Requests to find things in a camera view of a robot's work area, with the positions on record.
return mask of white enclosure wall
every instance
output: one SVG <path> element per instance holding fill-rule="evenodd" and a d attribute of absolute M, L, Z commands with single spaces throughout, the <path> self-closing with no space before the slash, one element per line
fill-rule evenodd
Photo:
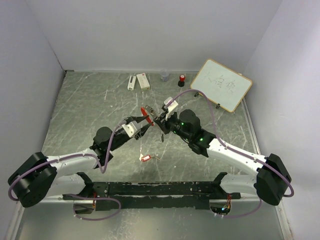
<path fill-rule="evenodd" d="M 319 239 L 320 1 L 284 0 L 244 75 L 262 154 L 279 154 L 292 177 L 285 209 L 296 240 Z"/>
<path fill-rule="evenodd" d="M 65 70 L 243 72 L 281 0 L 26 0 Z"/>
<path fill-rule="evenodd" d="M 0 239 L 15 203 L 8 177 L 42 148 L 63 79 L 25 0 L 0 1 Z"/>

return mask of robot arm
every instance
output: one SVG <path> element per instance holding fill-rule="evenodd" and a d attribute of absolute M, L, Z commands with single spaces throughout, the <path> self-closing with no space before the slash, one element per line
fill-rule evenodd
<path fill-rule="evenodd" d="M 121 147 L 132 138 L 136 140 L 141 138 L 151 124 L 140 128 L 138 123 L 147 117 L 126 118 L 121 129 L 115 132 L 110 150 Z M 34 153 L 11 175 L 8 184 L 25 208 L 34 206 L 50 196 L 80 194 L 88 197 L 92 194 L 93 183 L 84 172 L 98 167 L 102 169 L 102 166 L 112 159 L 112 154 L 109 154 L 106 159 L 111 135 L 110 128 L 101 127 L 93 138 L 93 145 L 83 151 L 61 156 L 44 156 L 42 152 Z M 46 165 L 31 171 L 14 183 L 23 174 L 41 164 Z"/>
<path fill-rule="evenodd" d="M 168 98 L 164 102 L 164 106 L 171 100 L 172 98 Z M 63 194 L 74 194 L 81 197 L 92 196 L 94 183 L 84 172 L 99 167 L 104 173 L 106 164 L 113 157 L 112 154 L 109 154 L 107 159 L 109 143 L 109 150 L 113 151 L 131 138 L 141 138 L 147 129 L 155 123 L 164 134 L 173 132 L 178 135 L 196 154 L 207 158 L 221 159 L 248 174 L 220 174 L 222 177 L 219 177 L 217 184 L 225 193 L 254 194 L 268 204 L 275 206 L 279 204 L 288 185 L 281 177 L 264 165 L 272 166 L 287 181 L 291 182 L 288 171 L 277 155 L 271 154 L 266 157 L 232 146 L 203 129 L 200 119 L 192 110 L 186 109 L 178 116 L 176 112 L 178 103 L 176 101 L 173 101 L 167 108 L 164 106 L 160 115 L 156 115 L 151 107 L 146 106 L 147 115 L 125 119 L 121 129 L 115 132 L 111 142 L 112 131 L 108 127 L 102 127 L 93 138 L 93 145 L 83 151 L 63 156 L 44 156 L 41 152 L 33 154 L 9 178 L 9 196 L 11 190 L 13 190 L 24 207 L 31 207 L 49 196 Z M 138 123 L 143 120 L 147 120 L 149 124 L 140 128 Z M 35 166 L 40 165 L 43 166 L 38 170 L 31 171 Z M 199 193 L 190 188 L 189 195 L 193 196 L 194 194 Z"/>
<path fill-rule="evenodd" d="M 165 108 L 171 100 L 172 98 L 169 97 L 164 101 L 163 113 L 159 116 L 151 107 L 145 107 L 164 134 L 173 132 L 180 136 L 196 154 L 223 160 L 248 174 L 226 174 L 220 183 L 226 193 L 254 194 L 268 204 L 277 206 L 280 203 L 288 185 L 275 172 L 263 165 L 266 163 L 271 166 L 291 182 L 291 177 L 280 157 L 275 154 L 267 157 L 251 153 L 218 139 L 216 135 L 201 127 L 200 119 L 192 110 L 186 109 L 178 117 L 176 101 Z"/>

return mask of gray floor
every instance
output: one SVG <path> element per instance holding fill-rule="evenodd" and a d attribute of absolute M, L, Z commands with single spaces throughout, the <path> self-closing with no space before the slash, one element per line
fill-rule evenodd
<path fill-rule="evenodd" d="M 43 146 L 45 155 L 63 155 L 89 147 L 102 126 L 114 128 L 127 116 L 140 116 L 140 107 L 161 110 L 163 101 L 189 88 L 195 74 L 186 75 L 186 85 L 177 86 L 179 74 L 161 82 L 158 74 L 147 74 L 151 90 L 128 91 L 129 73 L 68 72 L 60 91 Z M 192 109 L 201 125 L 212 131 L 209 110 L 202 97 L 187 93 L 178 99 L 179 112 Z M 252 137 L 240 105 L 234 113 L 215 109 L 220 136 L 230 144 L 254 152 Z M 140 154 L 157 155 L 161 160 L 139 161 Z M 219 159 L 193 153 L 176 135 L 161 142 L 158 127 L 152 127 L 141 140 L 131 140 L 114 151 L 114 158 L 102 175 L 98 169 L 88 175 L 93 181 L 211 181 L 220 172 L 242 174 Z M 245 213 L 258 202 L 234 202 L 231 214 Z M 96 212 L 98 217 L 110 214 Z M 240 219 L 217 219 L 207 210 L 193 208 L 124 209 L 117 216 L 87 222 L 73 217 L 69 203 L 40 203 L 27 208 L 16 239 L 78 240 L 279 240 L 283 239 L 276 209 L 268 204 L 255 214 Z"/>
<path fill-rule="evenodd" d="M 96 131 L 103 126 L 113 129 L 127 116 L 141 116 L 140 107 L 149 105 L 161 110 L 164 100 L 189 88 L 195 74 L 186 75 L 186 84 L 180 88 L 179 74 L 172 74 L 169 82 L 160 81 L 159 74 L 147 74 L 151 89 L 142 92 L 138 83 L 128 91 L 128 73 L 69 72 L 52 116 L 43 146 L 45 155 L 63 155 L 89 147 Z M 179 112 L 193 110 L 201 126 L 212 132 L 209 108 L 202 97 L 188 92 L 178 99 Z M 234 113 L 215 109 L 220 136 L 230 144 L 252 152 L 253 145 L 239 106 Z M 143 155 L 157 155 L 161 160 L 139 161 Z M 209 181 L 220 172 L 240 174 L 233 166 L 219 159 L 208 159 L 194 154 L 176 135 L 170 133 L 161 142 L 161 131 L 150 128 L 141 140 L 131 140 L 114 151 L 106 174 L 92 170 L 94 181 Z"/>

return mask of red cap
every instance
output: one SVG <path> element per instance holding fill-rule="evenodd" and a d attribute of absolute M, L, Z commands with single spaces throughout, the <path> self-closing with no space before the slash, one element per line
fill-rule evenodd
<path fill-rule="evenodd" d="M 142 113 L 143 116 L 147 116 L 147 115 L 148 115 L 147 111 L 145 110 L 145 108 L 144 108 L 143 106 L 140 107 L 140 110 L 141 110 L 141 113 Z M 150 123 L 151 126 L 154 126 L 154 123 L 153 123 L 153 121 L 150 119 L 150 117 L 147 117 L 147 118 L 146 118 L 146 121 L 147 121 L 148 123 Z"/>
<path fill-rule="evenodd" d="M 180 75 L 180 82 L 184 82 L 186 80 L 186 76 L 181 74 Z"/>

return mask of white box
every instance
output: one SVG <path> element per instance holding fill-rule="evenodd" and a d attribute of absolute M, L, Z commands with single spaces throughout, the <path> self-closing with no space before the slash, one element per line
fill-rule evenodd
<path fill-rule="evenodd" d="M 150 89 L 150 84 L 145 73 L 137 74 L 136 77 L 138 78 L 142 91 Z"/>
<path fill-rule="evenodd" d="M 136 84 L 136 76 L 130 76 L 129 77 L 129 82 L 128 82 L 128 90 L 133 91 L 135 89 L 135 84 Z"/>

